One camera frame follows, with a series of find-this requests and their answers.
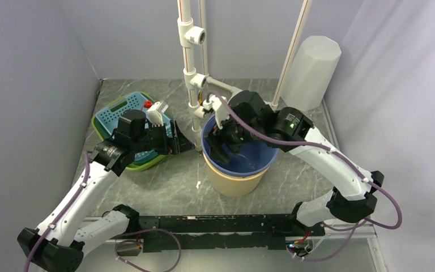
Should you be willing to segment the blue and cream bucket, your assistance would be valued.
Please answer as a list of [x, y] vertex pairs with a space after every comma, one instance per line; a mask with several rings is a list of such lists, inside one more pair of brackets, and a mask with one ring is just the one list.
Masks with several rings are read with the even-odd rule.
[[240, 197], [251, 193], [276, 160], [279, 149], [262, 142], [247, 143], [238, 154], [230, 156], [229, 163], [221, 163], [210, 157], [210, 145], [204, 136], [216, 124], [214, 115], [206, 121], [202, 129], [202, 152], [207, 166], [207, 176], [212, 187], [228, 197]]

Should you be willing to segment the white octagonal plastic container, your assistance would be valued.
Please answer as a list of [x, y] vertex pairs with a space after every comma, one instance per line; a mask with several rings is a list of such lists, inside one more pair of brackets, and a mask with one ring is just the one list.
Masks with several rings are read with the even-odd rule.
[[342, 51], [326, 36], [309, 36], [300, 45], [280, 89], [285, 104], [309, 111], [321, 104]]

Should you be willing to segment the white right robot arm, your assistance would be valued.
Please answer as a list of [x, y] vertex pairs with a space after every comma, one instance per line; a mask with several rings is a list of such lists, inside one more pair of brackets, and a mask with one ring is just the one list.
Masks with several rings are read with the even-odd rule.
[[272, 110], [253, 91], [241, 91], [230, 100], [208, 94], [202, 106], [215, 118], [204, 135], [213, 161], [230, 164], [248, 143], [266, 145], [305, 161], [333, 184], [325, 195], [297, 204], [289, 220], [294, 234], [303, 235], [328, 219], [358, 223], [374, 213], [374, 186], [382, 185], [383, 174], [359, 170], [298, 109]]

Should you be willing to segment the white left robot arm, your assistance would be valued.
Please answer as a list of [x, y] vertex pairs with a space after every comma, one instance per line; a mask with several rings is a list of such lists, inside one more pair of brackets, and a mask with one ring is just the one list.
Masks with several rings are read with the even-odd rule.
[[139, 213], [126, 205], [85, 227], [82, 221], [137, 153], [177, 155], [194, 147], [175, 121], [166, 125], [141, 110], [126, 110], [110, 137], [84, 153], [84, 170], [59, 205], [36, 228], [25, 228], [18, 235], [27, 258], [24, 270], [35, 264], [45, 271], [75, 271], [108, 239], [136, 236], [141, 230]]

